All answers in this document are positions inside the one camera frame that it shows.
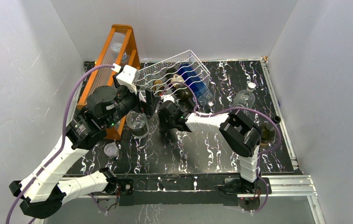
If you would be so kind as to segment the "dark green wine bottle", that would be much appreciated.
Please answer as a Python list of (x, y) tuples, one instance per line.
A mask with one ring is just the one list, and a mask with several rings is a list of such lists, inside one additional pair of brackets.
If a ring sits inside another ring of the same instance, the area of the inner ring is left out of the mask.
[[(166, 70), (166, 84), (170, 84), (171, 82), (184, 82), (182, 76), (177, 72), (175, 68), (169, 68)], [(189, 109), (195, 108), (195, 101), (193, 100), (192, 92), (183, 84), (174, 83), (171, 86), (172, 92), (187, 105)]]

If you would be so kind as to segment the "clear square whisky bottle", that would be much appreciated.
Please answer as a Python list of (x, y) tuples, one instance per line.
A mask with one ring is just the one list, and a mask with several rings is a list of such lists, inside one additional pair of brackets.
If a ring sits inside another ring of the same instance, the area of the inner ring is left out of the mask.
[(165, 87), (165, 84), (161, 80), (154, 80), (152, 83), (152, 91), (156, 96), (161, 96)]

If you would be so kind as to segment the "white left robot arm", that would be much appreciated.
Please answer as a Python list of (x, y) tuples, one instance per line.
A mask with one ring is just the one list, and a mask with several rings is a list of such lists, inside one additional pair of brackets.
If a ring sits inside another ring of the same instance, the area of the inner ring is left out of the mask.
[(24, 215), (45, 219), (55, 214), (63, 204), (93, 192), (114, 194), (130, 179), (118, 178), (108, 168), (83, 177), (64, 181), (62, 177), (82, 156), (103, 140), (108, 128), (117, 124), (130, 111), (153, 115), (160, 96), (145, 90), (146, 99), (126, 86), (100, 86), (87, 97), (87, 104), (65, 127), (50, 154), (30, 177), (13, 181), (9, 188), (21, 199)]

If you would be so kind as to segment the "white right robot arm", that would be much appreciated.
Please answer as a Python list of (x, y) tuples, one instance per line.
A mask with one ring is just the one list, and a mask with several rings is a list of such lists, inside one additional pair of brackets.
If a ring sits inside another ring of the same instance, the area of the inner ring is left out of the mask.
[(254, 193), (259, 188), (257, 160), (262, 132), (241, 109), (231, 108), (217, 115), (184, 112), (167, 100), (159, 106), (158, 116), (160, 127), (165, 131), (207, 132), (223, 137), (239, 156), (242, 189)]

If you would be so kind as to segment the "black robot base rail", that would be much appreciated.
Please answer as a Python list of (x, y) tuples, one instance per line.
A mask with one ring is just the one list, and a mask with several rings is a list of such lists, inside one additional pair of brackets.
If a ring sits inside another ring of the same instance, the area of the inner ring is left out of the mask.
[(101, 203), (119, 206), (144, 204), (222, 204), (256, 209), (272, 193), (262, 177), (249, 183), (239, 174), (120, 175), (113, 194), (95, 193)]

